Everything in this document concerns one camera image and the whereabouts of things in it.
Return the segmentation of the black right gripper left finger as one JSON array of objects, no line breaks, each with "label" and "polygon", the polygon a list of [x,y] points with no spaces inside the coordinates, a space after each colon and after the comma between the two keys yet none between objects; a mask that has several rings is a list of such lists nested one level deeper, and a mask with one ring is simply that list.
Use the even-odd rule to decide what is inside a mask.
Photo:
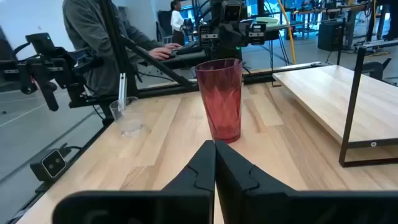
[{"label": "black right gripper left finger", "polygon": [[82,191],[62,199],[52,223],[212,223],[216,149],[205,141],[161,190]]}]

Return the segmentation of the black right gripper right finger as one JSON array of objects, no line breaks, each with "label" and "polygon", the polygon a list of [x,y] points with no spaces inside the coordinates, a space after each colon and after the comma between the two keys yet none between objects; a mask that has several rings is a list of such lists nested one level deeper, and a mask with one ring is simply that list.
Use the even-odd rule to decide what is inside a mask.
[{"label": "black right gripper right finger", "polygon": [[397,224],[396,191],[295,190],[222,141],[216,186],[226,223]]}]

